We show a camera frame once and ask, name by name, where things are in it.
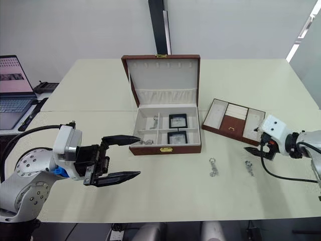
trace jewelry tray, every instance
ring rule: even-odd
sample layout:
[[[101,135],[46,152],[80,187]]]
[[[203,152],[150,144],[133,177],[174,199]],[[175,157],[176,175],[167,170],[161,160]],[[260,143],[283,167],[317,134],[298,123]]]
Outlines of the jewelry tray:
[[[214,99],[202,129],[258,146],[261,136],[254,129],[264,117],[264,111]]]

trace desk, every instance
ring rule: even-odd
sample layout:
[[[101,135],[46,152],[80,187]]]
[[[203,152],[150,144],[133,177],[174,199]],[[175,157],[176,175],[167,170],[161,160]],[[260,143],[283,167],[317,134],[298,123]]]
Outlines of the desk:
[[[294,131],[320,129],[321,111],[312,108],[267,110]],[[200,112],[203,122],[206,111]],[[82,145],[100,143],[102,136],[131,135],[130,111],[41,112],[30,128],[76,121]],[[7,160],[7,174],[19,156],[33,147],[52,147],[57,130],[33,133],[21,139]],[[243,150],[245,143],[201,130],[200,154],[133,156],[128,147],[111,147],[110,172],[141,171],[120,185],[86,187],[81,181],[57,181],[40,213],[49,222],[154,222],[188,220],[267,219],[321,216],[317,184],[269,176],[260,160]],[[216,159],[219,176],[210,177],[209,158]],[[253,163],[255,177],[245,168]],[[280,154],[267,168],[275,174],[312,178],[310,160]]]
[[[213,98],[256,109],[318,109],[285,59],[201,59],[199,110]],[[136,109],[120,59],[80,59],[42,111]]]

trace wall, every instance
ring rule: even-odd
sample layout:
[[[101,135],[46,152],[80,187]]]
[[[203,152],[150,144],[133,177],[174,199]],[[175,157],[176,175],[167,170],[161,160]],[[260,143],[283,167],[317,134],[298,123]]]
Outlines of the wall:
[[[32,86],[79,58],[155,53],[147,0],[0,1],[0,54],[17,54]]]
[[[321,13],[313,21],[290,65],[321,108]]]
[[[167,1],[173,54],[286,58],[316,0]]]
[[[315,2],[165,0],[172,52],[285,58]],[[148,0],[0,0],[0,54],[17,54],[32,86],[78,58],[155,53]]]

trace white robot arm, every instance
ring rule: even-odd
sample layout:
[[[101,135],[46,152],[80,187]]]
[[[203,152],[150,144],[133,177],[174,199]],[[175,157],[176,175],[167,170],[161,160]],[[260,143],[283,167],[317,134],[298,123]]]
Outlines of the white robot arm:
[[[284,156],[290,156],[295,159],[302,158],[303,156],[311,158],[311,167],[316,181],[284,179],[315,182],[321,188],[321,131],[295,133],[288,129],[284,122],[272,115],[269,115],[256,130],[261,133],[261,150],[246,147],[245,149],[248,152],[269,160],[273,160],[275,154],[279,152]],[[262,150],[265,144],[270,148],[268,153]]]
[[[108,172],[106,150],[109,146],[128,145],[140,141],[140,138],[123,135],[103,137],[100,145],[82,147],[81,137],[82,132],[75,129],[74,123],[61,125],[53,149],[33,148],[27,151],[19,158],[13,174],[5,181],[2,177],[0,237],[6,236],[6,223],[35,220],[57,180],[72,178],[82,180],[84,185],[101,187],[119,184],[140,174],[139,171],[118,172],[102,177]]]

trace metal clip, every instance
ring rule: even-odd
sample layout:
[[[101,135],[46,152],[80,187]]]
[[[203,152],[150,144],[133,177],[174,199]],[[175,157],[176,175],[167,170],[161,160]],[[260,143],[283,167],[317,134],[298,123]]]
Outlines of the metal clip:
[[[142,145],[152,145],[152,144],[154,144],[154,141],[153,140],[147,140],[147,141],[140,140],[139,143]]]
[[[212,172],[210,173],[211,177],[215,177],[216,175],[219,175],[219,171],[216,168],[215,162],[216,162],[216,160],[213,157],[211,157],[210,158],[210,163],[212,166]]]
[[[158,115],[154,115],[153,120],[154,120],[154,125],[153,127],[149,128],[150,130],[156,129],[158,124]]]
[[[252,165],[253,165],[252,162],[250,162],[250,161],[245,161],[245,166],[246,166],[247,172],[250,173],[250,175],[251,175],[252,177],[254,177]]]

